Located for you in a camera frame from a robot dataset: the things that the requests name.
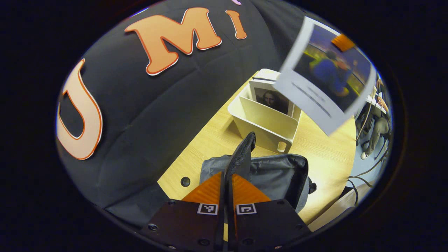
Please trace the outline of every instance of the handle hole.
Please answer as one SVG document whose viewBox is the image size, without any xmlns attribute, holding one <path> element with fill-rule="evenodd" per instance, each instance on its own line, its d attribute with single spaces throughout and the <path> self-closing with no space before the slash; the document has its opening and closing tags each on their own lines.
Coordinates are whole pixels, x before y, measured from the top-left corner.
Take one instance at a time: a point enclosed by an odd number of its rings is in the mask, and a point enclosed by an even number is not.
<svg viewBox="0 0 448 252">
<path fill-rule="evenodd" d="M 284 152 L 285 149 L 286 149 L 286 143 L 280 141 L 278 146 L 277 146 L 277 151 L 278 152 Z"/>
</svg>

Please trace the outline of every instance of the printed photo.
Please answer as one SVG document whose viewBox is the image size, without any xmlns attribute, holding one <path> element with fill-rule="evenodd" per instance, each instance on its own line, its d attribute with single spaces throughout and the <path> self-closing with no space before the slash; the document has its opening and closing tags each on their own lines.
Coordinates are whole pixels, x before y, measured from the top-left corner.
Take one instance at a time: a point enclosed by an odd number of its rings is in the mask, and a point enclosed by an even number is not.
<svg viewBox="0 0 448 252">
<path fill-rule="evenodd" d="M 273 87 L 274 83 L 274 81 L 261 79 L 250 80 L 249 86 L 252 100 L 285 115 L 292 116 L 294 104 Z"/>
<path fill-rule="evenodd" d="M 314 25 L 310 40 L 294 71 L 302 75 L 345 111 L 366 86 L 370 62 L 357 50 L 341 52 L 336 34 Z"/>
<path fill-rule="evenodd" d="M 375 67 L 356 45 L 342 52 L 332 43 L 339 35 L 305 17 L 274 85 L 327 135 L 365 104 L 376 80 Z"/>
<path fill-rule="evenodd" d="M 261 103 L 269 108 L 275 109 L 282 112 L 283 114 L 288 114 L 288 104 L 289 100 L 280 92 L 254 88 L 255 96 L 258 103 Z"/>
</svg>

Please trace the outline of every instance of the cable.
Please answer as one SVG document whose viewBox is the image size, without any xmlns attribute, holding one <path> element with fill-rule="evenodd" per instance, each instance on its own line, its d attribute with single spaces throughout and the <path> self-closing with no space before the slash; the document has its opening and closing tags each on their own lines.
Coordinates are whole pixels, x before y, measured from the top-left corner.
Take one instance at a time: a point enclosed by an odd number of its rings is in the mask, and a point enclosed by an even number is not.
<svg viewBox="0 0 448 252">
<path fill-rule="evenodd" d="M 355 205 L 354 205 L 354 206 L 356 206 L 358 204 L 358 190 L 356 189 L 355 184 L 353 184 L 353 182 L 350 179 L 349 179 L 349 182 L 352 183 L 353 190 L 355 191 L 355 194 L 356 194 L 356 200 L 355 200 Z"/>
<path fill-rule="evenodd" d="M 386 155 L 386 153 L 389 151 L 389 147 L 387 147 L 387 149 L 386 149 L 386 151 L 384 152 L 384 154 L 381 156 L 381 158 L 376 162 L 376 164 L 374 164 L 373 166 L 372 166 L 372 168 L 370 168 L 370 169 L 368 169 L 367 171 L 365 171 L 365 172 L 363 172 L 363 173 L 360 173 L 360 174 L 358 174 L 358 175 L 356 175 L 356 176 L 349 176 L 349 178 L 355 178 L 355 177 L 359 177 L 359 176 L 361 176 L 361 175 L 364 175 L 364 174 L 366 174 L 366 173 L 368 173 L 368 172 L 370 172 L 370 171 L 372 171 L 382 160 L 383 160 L 383 158 L 384 158 L 384 156 Z"/>
<path fill-rule="evenodd" d="M 372 108 L 373 100 L 375 99 L 375 94 L 376 94 L 376 90 L 375 90 L 375 93 L 372 95 L 372 100 L 370 101 L 369 110 L 367 111 L 367 115 L 366 115 L 366 118 L 364 120 L 364 123 L 362 124 L 362 127 L 359 130 L 358 136 L 356 137 L 356 141 L 358 141 L 359 136 L 361 136 L 361 132 L 364 129 L 364 126 L 366 125 L 367 119 L 369 118 L 369 113 L 370 113 L 370 109 Z"/>
<path fill-rule="evenodd" d="M 353 177 L 353 178 L 358 178 L 358 179 L 364 181 L 364 183 L 365 183 L 368 187 L 370 187 L 370 188 L 373 187 L 372 185 L 370 185 L 370 184 L 369 184 L 365 179 L 363 179 L 363 178 L 360 178 L 360 177 Z"/>
</svg>

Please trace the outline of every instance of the white cardboard holder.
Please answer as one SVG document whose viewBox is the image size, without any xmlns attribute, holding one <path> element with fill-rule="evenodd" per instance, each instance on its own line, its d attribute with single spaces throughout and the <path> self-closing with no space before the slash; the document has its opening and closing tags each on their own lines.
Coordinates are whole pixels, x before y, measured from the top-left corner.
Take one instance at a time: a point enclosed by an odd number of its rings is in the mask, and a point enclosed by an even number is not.
<svg viewBox="0 0 448 252">
<path fill-rule="evenodd" d="M 293 116 L 283 114 L 252 100 L 249 81 L 227 107 L 242 138 L 255 132 L 255 145 L 276 153 L 288 153 L 296 135 L 300 113 L 294 106 Z"/>
</svg>

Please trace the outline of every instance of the black strap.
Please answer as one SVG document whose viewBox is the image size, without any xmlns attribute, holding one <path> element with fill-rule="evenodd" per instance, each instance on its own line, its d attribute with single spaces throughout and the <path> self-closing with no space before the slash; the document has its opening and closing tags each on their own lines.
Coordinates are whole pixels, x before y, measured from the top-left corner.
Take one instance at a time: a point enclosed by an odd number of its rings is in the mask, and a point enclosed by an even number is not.
<svg viewBox="0 0 448 252">
<path fill-rule="evenodd" d="M 246 180 L 250 180 L 250 153 L 255 148 L 255 133 L 250 132 L 246 138 L 238 145 L 235 152 L 230 158 L 229 164 L 224 170 L 225 183 L 227 184 L 229 179 L 234 173 L 240 175 Z"/>
<path fill-rule="evenodd" d="M 308 177 L 308 194 L 311 194 L 317 190 L 316 183 L 313 183 L 313 181 Z"/>
</svg>

